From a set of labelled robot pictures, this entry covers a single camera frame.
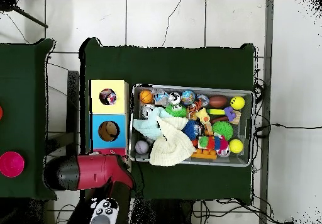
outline purple toy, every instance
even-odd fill
[[[236,118],[236,114],[232,113],[233,108],[231,106],[224,108],[224,112],[226,113],[226,116],[228,117],[228,121],[232,121],[234,118]]]

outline green tablecloth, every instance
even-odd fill
[[[53,40],[34,45],[0,44],[0,155],[15,151],[25,159],[15,178],[0,173],[0,197],[55,199],[43,183],[45,157],[45,60]]]
[[[254,47],[242,48],[139,48],[103,47],[95,38],[87,39],[80,48],[81,89],[86,83],[85,110],[80,127],[85,123],[89,133],[88,80],[124,79],[136,83],[171,86],[209,87],[220,89],[253,89]],[[214,199],[240,198],[247,204],[251,200],[251,166],[220,167],[184,165],[158,167],[140,163],[147,199]],[[132,174],[138,188],[141,175],[133,162]]]

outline yellow tennis ball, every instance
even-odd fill
[[[230,151],[232,151],[233,153],[240,153],[241,151],[243,151],[244,145],[242,143],[241,140],[239,139],[232,139],[229,143],[229,147],[230,147]]]

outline light blue cloth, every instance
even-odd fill
[[[164,108],[158,107],[152,110],[147,120],[133,120],[133,128],[144,136],[156,140],[162,135],[161,130],[158,128],[157,116],[160,118],[173,118]]]

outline blue box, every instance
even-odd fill
[[[119,127],[119,135],[116,140],[112,142],[105,142],[99,136],[99,126],[105,121],[113,121]],[[104,149],[104,148],[125,148],[126,147],[126,118],[125,115],[99,115],[93,114],[92,116],[92,139],[93,139],[93,149]]]

